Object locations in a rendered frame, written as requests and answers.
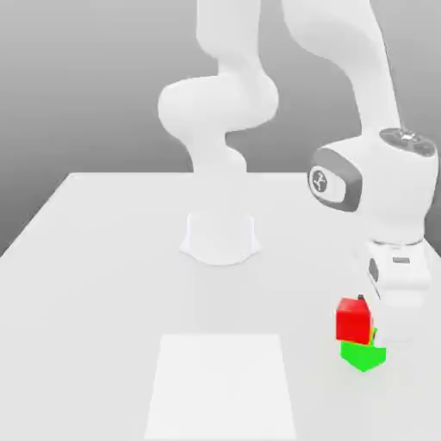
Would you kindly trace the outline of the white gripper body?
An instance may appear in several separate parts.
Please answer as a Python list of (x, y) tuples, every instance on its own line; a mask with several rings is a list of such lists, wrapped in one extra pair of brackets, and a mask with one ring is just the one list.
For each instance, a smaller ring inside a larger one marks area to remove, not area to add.
[(373, 299), (370, 310), (376, 328), (376, 342), (409, 342), (420, 328), (431, 279), (384, 287), (369, 276)]

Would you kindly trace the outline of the small red cube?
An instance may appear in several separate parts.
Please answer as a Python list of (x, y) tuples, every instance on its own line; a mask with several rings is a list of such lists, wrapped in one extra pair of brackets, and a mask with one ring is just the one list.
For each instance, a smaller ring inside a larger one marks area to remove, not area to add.
[(336, 310), (336, 339), (367, 345), (373, 329), (373, 317), (362, 295), (342, 298)]

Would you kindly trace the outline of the small green cube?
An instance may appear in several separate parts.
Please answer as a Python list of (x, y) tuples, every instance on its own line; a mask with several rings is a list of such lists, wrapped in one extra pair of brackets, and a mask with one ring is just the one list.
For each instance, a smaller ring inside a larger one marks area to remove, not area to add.
[(355, 369), (366, 372), (386, 361), (386, 348), (375, 346), (377, 328), (374, 327), (369, 343), (362, 345), (351, 341), (340, 342), (340, 356)]

